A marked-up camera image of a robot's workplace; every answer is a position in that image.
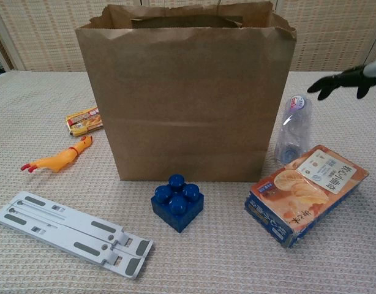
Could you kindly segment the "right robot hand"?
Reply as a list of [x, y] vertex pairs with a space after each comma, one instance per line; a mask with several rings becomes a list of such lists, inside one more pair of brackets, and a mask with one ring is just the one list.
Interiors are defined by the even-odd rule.
[[356, 98], [362, 99], [374, 86], [376, 86], [376, 61], [322, 77], [311, 85], [307, 92], [319, 92], [318, 100], [324, 100], [337, 88], [357, 88]]

